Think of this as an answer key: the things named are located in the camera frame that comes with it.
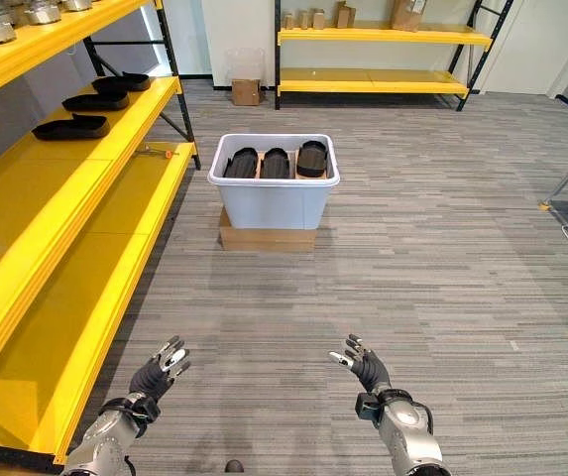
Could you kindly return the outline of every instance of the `shoe insole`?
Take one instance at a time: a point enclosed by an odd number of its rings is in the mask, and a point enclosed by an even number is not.
[[[254,179],[257,172],[257,151],[252,147],[240,149],[228,160],[224,177],[228,179]]]
[[[327,149],[317,141],[308,141],[299,149],[296,172],[300,176],[319,178],[327,165]]]
[[[290,178],[290,160],[284,149],[276,147],[270,149],[264,154],[262,167],[260,170],[260,179],[289,179]]]

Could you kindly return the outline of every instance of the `black glove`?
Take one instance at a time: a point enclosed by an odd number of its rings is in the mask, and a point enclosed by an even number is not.
[[[345,343],[345,357],[330,352],[330,357],[337,363],[348,367],[354,375],[359,378],[361,384],[367,392],[372,392],[379,385],[385,384],[390,387],[390,373],[385,364],[376,353],[363,344],[363,339],[350,334]]]

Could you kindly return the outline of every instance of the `black metal frame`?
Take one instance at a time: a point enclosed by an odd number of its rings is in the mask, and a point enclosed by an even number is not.
[[[473,70],[473,73],[470,79],[468,80],[467,87],[469,91],[467,92],[465,97],[460,97],[456,95],[458,99],[460,99],[460,103],[458,104],[456,111],[461,111],[464,108],[464,105],[466,104],[466,101],[469,99],[471,93],[477,92],[477,90],[473,89],[473,86],[475,85],[478,76],[480,75],[480,72],[482,72],[482,68],[484,67],[486,60],[489,57],[489,53],[493,49],[493,44],[495,43],[495,40],[497,39],[498,34],[502,29],[504,20],[506,19],[506,16],[509,14],[513,2],[513,0],[507,0],[502,11],[497,12],[496,10],[493,10],[489,7],[485,7],[484,5],[482,5],[482,1],[483,0],[476,0],[475,3],[473,4],[473,9],[471,10],[471,14],[469,15],[467,26],[475,28],[477,15],[480,10],[485,10],[489,13],[497,15],[499,18],[497,24],[493,28],[493,31],[491,32],[491,40],[492,40],[491,47],[487,51],[484,51],[482,53],[482,56],[480,57],[477,66]],[[279,110],[282,107],[282,93],[280,92],[280,85],[281,85],[280,68],[281,68],[282,47],[280,46],[280,41],[279,41],[279,32],[281,27],[282,27],[282,0],[275,0],[275,109],[277,110]],[[458,45],[457,49],[455,50],[455,53],[453,54],[453,59],[451,60],[451,63],[449,64],[448,68],[448,71],[451,74],[453,73],[453,70],[455,69],[457,62],[460,59],[463,50],[464,50],[464,45]]]
[[[165,9],[160,2],[160,6],[156,4],[156,12],[158,14],[158,22],[161,27],[161,34],[163,38],[161,40],[141,40],[132,42],[94,42],[92,37],[86,37],[83,39],[83,44],[87,50],[94,70],[98,76],[105,75],[105,69],[108,69],[115,76],[121,75],[114,67],[112,67],[96,50],[97,46],[101,45],[164,45],[165,51],[167,52],[167,58],[169,59],[169,65],[171,68],[171,74],[177,78],[178,83],[180,83],[179,71],[177,70],[177,60],[175,59],[175,53],[173,51],[173,46],[171,43],[171,36],[169,33],[169,27],[167,25],[167,15],[165,14]],[[182,136],[187,142],[192,142],[195,144],[195,136],[193,135],[193,129],[191,127],[191,120],[188,116],[188,109],[186,107],[186,100],[184,99],[184,93],[182,91],[182,85],[180,84],[180,93],[177,95],[177,100],[180,104],[180,110],[182,112],[182,121],[184,122],[184,131],[173,122],[167,114],[161,112],[160,116],[172,126],[180,136]],[[195,162],[195,168],[198,170],[202,169],[202,164],[200,159],[196,154],[193,155],[193,161]]]
[[[489,57],[489,53],[493,50],[493,45],[495,44],[495,40],[497,39],[498,35],[500,34],[500,30],[502,29],[502,25],[504,24],[504,20],[508,16],[509,11],[510,11],[511,6],[512,6],[512,2],[513,2],[513,0],[507,0],[502,11],[497,12],[497,11],[491,9],[491,8],[488,8],[488,7],[485,7],[484,5],[482,5],[482,1],[483,0],[476,0],[475,4],[473,5],[473,10],[471,10],[471,15],[469,15],[469,20],[466,23],[467,26],[469,26],[471,28],[475,28],[475,23],[476,23],[476,20],[477,20],[478,12],[481,9],[485,10],[485,11],[487,11],[487,12],[493,14],[493,15],[497,15],[499,18],[498,18],[498,22],[495,24],[495,27],[493,28],[493,31],[491,32],[491,40],[492,40],[491,41],[491,47],[487,51],[482,52],[482,56],[480,57],[480,60],[478,61],[477,66],[475,66],[475,69],[473,70],[473,74],[471,75],[471,78],[469,79],[469,81],[466,85],[469,88],[469,92],[467,92],[465,97],[460,98],[460,103],[458,104],[458,107],[455,109],[456,111],[461,111],[462,109],[464,109],[464,104],[466,104],[466,101],[469,99],[469,96],[471,95],[471,93],[474,92],[473,86],[475,85],[476,81],[478,80],[480,72],[482,72],[482,68],[484,67],[486,60]],[[451,74],[453,74],[453,70],[455,69],[455,66],[457,65],[458,59],[460,58],[460,55],[462,54],[462,50],[464,50],[464,45],[458,45],[458,48],[455,50],[455,54],[453,55],[453,59],[451,60],[451,64],[449,65],[449,69],[448,69],[448,71]]]

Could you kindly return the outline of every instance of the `robotic arm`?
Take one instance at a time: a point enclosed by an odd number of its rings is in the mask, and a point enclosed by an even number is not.
[[[433,437],[429,408],[408,392],[392,388],[387,368],[360,337],[350,334],[345,343],[345,355],[330,352],[330,358],[354,373],[367,391],[359,394],[356,413],[378,429],[396,475],[451,476]]]
[[[61,476],[116,476],[124,463],[133,468],[126,459],[127,449],[158,418],[158,401],[190,365],[183,345],[178,336],[172,337],[136,372],[127,397],[103,406],[68,456]]]

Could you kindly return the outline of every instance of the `white plastic bin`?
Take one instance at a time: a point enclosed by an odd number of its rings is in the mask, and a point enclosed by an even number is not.
[[[225,178],[228,159],[244,147],[293,153],[307,141],[327,148],[326,178]],[[332,140],[323,134],[227,134],[220,139],[208,181],[217,185],[234,228],[318,228],[327,195],[339,180]]]

